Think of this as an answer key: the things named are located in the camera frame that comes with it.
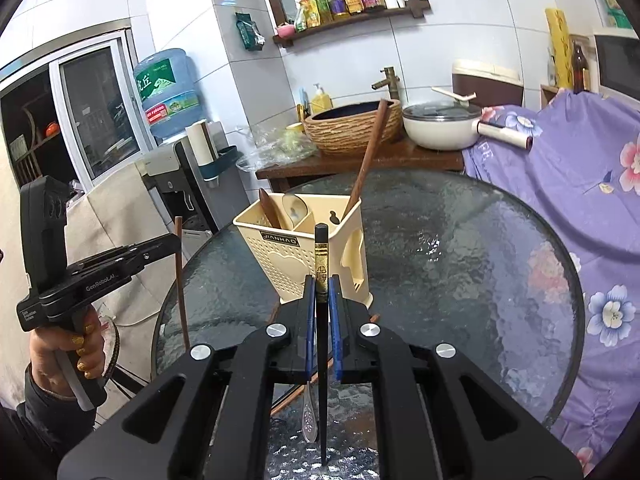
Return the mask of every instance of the yellow soap bottle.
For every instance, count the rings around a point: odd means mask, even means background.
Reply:
[[[331,104],[329,94],[326,94],[324,90],[322,90],[320,83],[314,83],[314,85],[317,90],[316,95],[314,95],[314,98],[311,99],[311,102],[309,103],[309,106],[311,106],[311,113],[317,114],[326,110],[331,110],[334,106]]]

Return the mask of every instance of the purple tablecloth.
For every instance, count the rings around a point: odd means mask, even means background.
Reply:
[[[484,118],[535,136],[530,153],[491,139],[465,150],[466,173],[526,202],[558,232],[580,276],[587,320],[580,371],[552,428],[601,460],[640,402],[640,112],[562,91],[541,112],[488,108]],[[540,247],[530,280],[553,301],[558,266]]]

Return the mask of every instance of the lid handle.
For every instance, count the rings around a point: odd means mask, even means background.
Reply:
[[[445,90],[444,88],[438,88],[436,86],[432,86],[431,90],[433,90],[434,92],[437,92],[439,94],[446,95],[447,97],[451,97],[452,99],[455,99],[457,102],[459,102],[465,108],[469,107],[469,101],[471,101],[471,99],[475,99],[476,97],[478,97],[475,92],[473,94],[471,94],[471,95],[467,95],[467,96],[462,97],[462,95],[454,94],[453,92],[449,92],[448,90]]]

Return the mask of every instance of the wooden countertop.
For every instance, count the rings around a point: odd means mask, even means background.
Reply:
[[[348,155],[317,153],[286,166],[271,166],[255,172],[257,178],[289,178],[358,171],[364,152]],[[436,152],[417,146],[408,137],[382,144],[372,168],[421,168],[427,170],[462,171],[462,152]]]

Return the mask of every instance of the bronze faucet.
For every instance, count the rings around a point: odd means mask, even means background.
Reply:
[[[385,66],[383,70],[380,72],[384,72],[386,78],[382,81],[378,81],[377,83],[373,83],[371,88],[374,90],[380,90],[383,86],[389,86],[389,97],[392,99],[400,100],[400,92],[398,91],[398,83],[400,78],[396,75],[396,71],[392,66]]]

